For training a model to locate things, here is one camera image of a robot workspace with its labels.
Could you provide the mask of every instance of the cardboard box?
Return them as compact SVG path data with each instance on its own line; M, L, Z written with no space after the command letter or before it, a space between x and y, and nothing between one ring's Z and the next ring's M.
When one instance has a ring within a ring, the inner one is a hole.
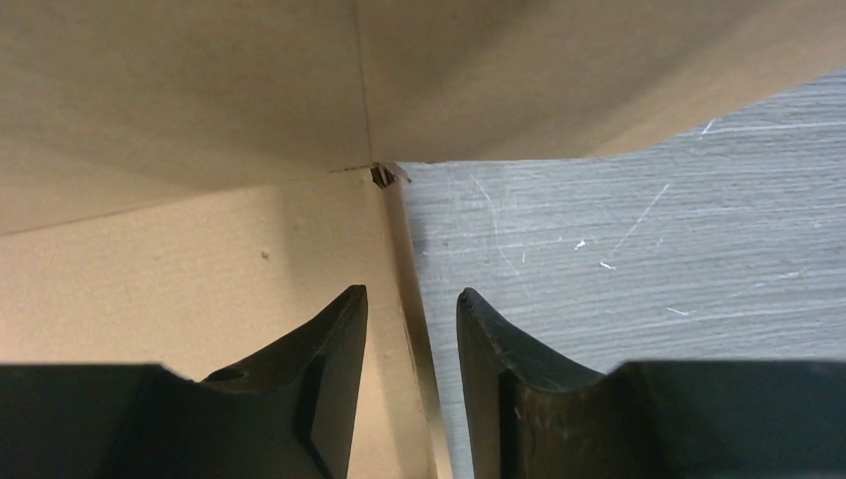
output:
M646 147L842 67L844 25L838 0L7 1L0 360L199 378L364 283L350 477L451 477L371 166Z

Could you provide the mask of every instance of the clamp jaw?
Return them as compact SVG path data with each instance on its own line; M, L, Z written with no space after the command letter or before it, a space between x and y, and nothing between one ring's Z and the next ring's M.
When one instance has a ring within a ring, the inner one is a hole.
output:
M367 291L202 382L160 365L0 366L3 477L346 477Z
M457 326L480 479L846 477L846 364L638 361L603 375L472 289Z

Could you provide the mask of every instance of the cardboard flap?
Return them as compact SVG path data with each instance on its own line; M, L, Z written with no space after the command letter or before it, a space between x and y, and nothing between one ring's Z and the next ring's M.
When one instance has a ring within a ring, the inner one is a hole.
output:
M846 65L838 0L359 0L375 161L648 147Z
M0 234L370 161L350 0L10 0Z
M10 0L0 235L372 162L647 147L846 65L840 0Z

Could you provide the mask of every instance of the scratched metal plate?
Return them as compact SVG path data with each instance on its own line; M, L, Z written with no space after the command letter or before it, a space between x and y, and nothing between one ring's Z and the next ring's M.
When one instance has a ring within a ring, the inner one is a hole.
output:
M846 359L846 71L602 161L404 166L456 477L455 299L589 367Z

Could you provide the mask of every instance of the scratch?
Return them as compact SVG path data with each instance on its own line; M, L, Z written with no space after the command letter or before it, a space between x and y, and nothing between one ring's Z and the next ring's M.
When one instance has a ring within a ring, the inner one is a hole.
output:
M482 195L485 196L485 200L488 201L488 206L491 207L491 211L497 213L498 210L496 209L496 207L494 207L494 201L491 200L491 196L488 195L488 192L486 192L485 189L482 188L482 184L479 183L479 180L476 180L476 177L474 177L473 174L470 174L470 178L473 179L473 183L476 184L476 187L478 187L479 191L482 192Z
M505 252L503 251L502 244L500 243L500 227L497 223L498 211L496 207L494 207L494 201L491 200L491 196L488 195L488 192L485 191L485 189L482 187L482 184L479 183L479 180L476 180L476 177L474 177L473 174L470 174L470 178L473 180L473 183L476 184L476 187L479 188L479 191L482 192L482 195L485 196L485 200L488 202L488 207L490 207L491 209L491 222L493 222L494 224L494 244L497 247L497 251L500 253L500 256L502 257L503 261L508 266L508 268L514 273L514 276L517 278L517 282L520 284L520 288L523 289L523 292L526 294L526 296L532 297L532 294L529 292L529 289L521 280L520 272L517 270L516 267L514 267L514 264L511 262L511 260L508 259L507 256L505 256Z
M711 134L716 135L718 133L768 132L772 130L799 130L804 128L825 128L844 126L846 126L846 122L799 123L794 125L766 125L761 127L719 128L711 132Z
M728 296L724 296L724 297L721 297L719 299L715 299L713 301L709 301L709 302L706 302L704 304L701 304L697 309L691 309L690 311L687 311L687 312L679 311L678 309L673 309L671 307L668 307L666 310L675 312L677 314L681 314L682 316L688 316L688 315L700 312L707 307L712 307L712 306L717 306L718 304L723 304L724 302L729 301L731 299L735 299L736 297L738 297L742 294L746 294L746 293L752 291L753 289L768 286L768 285L773 284L774 282L780 281L782 279L790 279L790 278L794 278L794 277L799 277L804 272L805 272L805 269L802 268L802 269L799 269L798 271L780 274L779 276L777 276L773 279L770 279L768 281L757 282L757 283L753 284L752 286L744 287L744 288L742 288L742 289L740 289L736 292L733 292L732 294L730 294Z
M679 311L678 309L673 309L671 307L666 308L666 310L670 311L670 312L674 312L674 313L682 315L682 316L690 316L690 313L693 312L693 311Z
M704 137L705 135L707 135L707 134L708 134L708 132L709 132L709 131L710 131L710 129L711 129L711 126L713 126L713 124L714 124L714 122L715 122L716 120L717 120L717 119L716 119L716 118L714 118L713 120L711 120L710 122L708 122L707 126L705 126L705 129L704 129L704 130L702 130L702 133L700 133L700 134L699 134L699 139L700 139L700 140L702 139L702 137Z
M645 210L643 210L643 214L642 214L642 215L640 215L640 218L638 218L638 219L637 219L637 221L636 221L636 222L634 222L634 225L632 225L632 227L631 227L631 228L629 228L629 230L628 230L628 231L626 232L626 234L625 234L625 235L624 235L624 236L620 239L620 241L617 243L617 245L616 245L616 246L614 246L614 249L612 249L612 250L611 250L611 252L609 252L609 257L611 257L611 256L615 253L615 251L617 251L618 249L620 249L620 246L622 246L622 245L623 245L623 243L624 243L624 242L626 242L626 240L628 240L628 239L629 239L629 237L632 235L632 233L634 233L634 232L635 232L635 230L637 230L637 227L639 227L639 226L640 226L640 223L641 223L643 220L645 220L646 216L649 214L649 211L652 209L652 207L654 207L654 206L655 206L655 204L656 204L656 203L658 203L658 200L660 200L660 197L662 197L662 196L663 196L663 194L664 194L664 193L666 193L666 191L667 191L668 189L669 189L669 183L667 183L666 185L664 185L664 186L663 186L663 188L661 189L660 193L658 193L658 194L655 196L655 198L654 198L654 199L652 199L652 203L650 203L650 204L649 204L649 206L648 206L648 207L646 207L646 209L645 209Z

